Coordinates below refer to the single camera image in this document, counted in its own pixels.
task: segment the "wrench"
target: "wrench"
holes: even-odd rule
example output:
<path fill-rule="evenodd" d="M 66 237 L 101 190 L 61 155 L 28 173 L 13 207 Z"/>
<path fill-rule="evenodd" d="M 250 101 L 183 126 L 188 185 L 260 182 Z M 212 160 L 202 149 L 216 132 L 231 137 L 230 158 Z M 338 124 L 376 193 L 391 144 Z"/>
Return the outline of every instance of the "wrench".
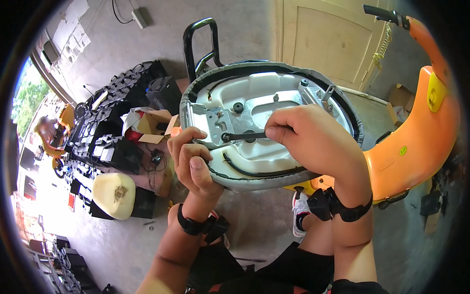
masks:
<path fill-rule="evenodd" d="M 227 143 L 230 141 L 235 140 L 250 140 L 250 139 L 257 139 L 257 138 L 266 138 L 266 133 L 244 133 L 244 134 L 231 134 L 231 133 L 223 133 L 222 134 L 222 141 Z"/>

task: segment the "sneaker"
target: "sneaker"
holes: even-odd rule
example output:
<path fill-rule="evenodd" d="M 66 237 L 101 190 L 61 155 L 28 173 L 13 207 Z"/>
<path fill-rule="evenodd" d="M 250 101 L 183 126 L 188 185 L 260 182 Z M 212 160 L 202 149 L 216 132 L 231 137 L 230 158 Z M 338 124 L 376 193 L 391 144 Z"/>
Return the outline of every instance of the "sneaker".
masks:
<path fill-rule="evenodd" d="M 308 208 L 307 204 L 307 195 L 304 193 L 300 193 L 300 199 L 295 199 L 296 193 L 294 193 L 294 196 L 292 197 L 292 211 L 294 212 L 294 224 L 292 227 L 292 234 L 295 237 L 303 237 L 305 236 L 306 232 L 304 230 L 301 230 L 297 224 L 298 224 L 298 217 L 301 215 L 305 214 L 305 216 L 311 214 L 310 209 Z"/>
<path fill-rule="evenodd" d="M 215 210 L 211 210 L 209 213 L 209 217 L 213 215 L 216 219 L 219 219 L 219 215 L 215 212 Z M 230 242 L 227 239 L 227 236 L 225 234 L 222 235 L 222 241 L 224 241 L 225 248 L 229 249 L 230 248 Z"/>

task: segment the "black shorts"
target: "black shorts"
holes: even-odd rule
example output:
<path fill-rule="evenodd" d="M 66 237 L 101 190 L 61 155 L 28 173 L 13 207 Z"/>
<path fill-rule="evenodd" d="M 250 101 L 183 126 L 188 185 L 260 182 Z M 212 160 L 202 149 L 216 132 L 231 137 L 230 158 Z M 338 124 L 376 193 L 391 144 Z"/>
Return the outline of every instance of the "black shorts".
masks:
<path fill-rule="evenodd" d="M 222 288 L 234 289 L 246 284 L 248 279 L 250 283 L 268 281 L 263 283 L 263 288 L 272 286 L 276 293 L 292 293 L 294 286 L 314 294 L 323 293 L 333 279 L 334 257 L 314 254 L 298 246 L 299 243 L 292 242 L 270 265 L 254 273 L 245 273 L 224 242 L 201 247 L 191 266 L 188 287 L 196 293 L 207 293 L 213 285 L 222 284 L 222 292 Z"/>

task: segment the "door panel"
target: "door panel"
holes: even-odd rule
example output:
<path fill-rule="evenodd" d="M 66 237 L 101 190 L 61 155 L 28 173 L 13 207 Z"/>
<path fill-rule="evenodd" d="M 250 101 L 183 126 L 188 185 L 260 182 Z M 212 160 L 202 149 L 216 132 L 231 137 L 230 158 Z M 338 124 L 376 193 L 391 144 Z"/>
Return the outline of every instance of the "door panel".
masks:
<path fill-rule="evenodd" d="M 385 27 L 363 3 L 388 9 L 388 0 L 285 0 L 282 61 L 362 89 Z"/>

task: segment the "finger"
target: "finger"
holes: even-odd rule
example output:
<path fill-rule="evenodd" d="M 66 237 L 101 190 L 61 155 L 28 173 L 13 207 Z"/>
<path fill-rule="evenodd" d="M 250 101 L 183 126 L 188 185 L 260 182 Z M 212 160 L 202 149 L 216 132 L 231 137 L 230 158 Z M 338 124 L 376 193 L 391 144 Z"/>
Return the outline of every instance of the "finger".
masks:
<path fill-rule="evenodd" d="M 295 118 L 296 118 L 296 107 L 290 107 L 290 108 L 282 108 L 278 109 L 271 114 L 271 116 L 268 118 L 266 125 L 265 125 L 265 130 L 268 127 L 276 127 L 276 126 L 290 126 L 294 127 L 295 124 Z"/>
<path fill-rule="evenodd" d="M 177 135 L 174 138 L 171 138 L 172 140 L 172 157 L 173 161 L 175 164 L 175 168 L 179 166 L 179 158 L 180 158 L 180 151 L 181 147 L 183 144 L 189 143 L 193 138 L 195 139 L 204 139 L 207 137 L 207 134 L 204 131 L 201 131 L 200 129 L 196 127 L 188 127 L 184 129 L 179 135 Z"/>
<path fill-rule="evenodd" d="M 295 144 L 297 134 L 286 127 L 268 127 L 266 129 L 266 137 L 281 143 L 289 149 Z"/>
<path fill-rule="evenodd" d="M 212 155 L 209 153 L 207 147 L 201 144 L 184 144 L 181 147 L 179 166 L 178 166 L 178 178 L 185 185 L 191 185 L 191 171 L 189 168 L 189 161 L 192 157 L 199 156 L 206 161 L 212 160 Z"/>
<path fill-rule="evenodd" d="M 170 155 L 173 156 L 173 138 L 168 139 L 166 142 L 166 146 L 168 146 L 168 151 L 170 152 Z"/>
<path fill-rule="evenodd" d="M 204 160 L 199 156 L 194 156 L 189 161 L 189 165 L 194 185 L 201 190 L 209 190 L 212 186 L 212 178 Z"/>

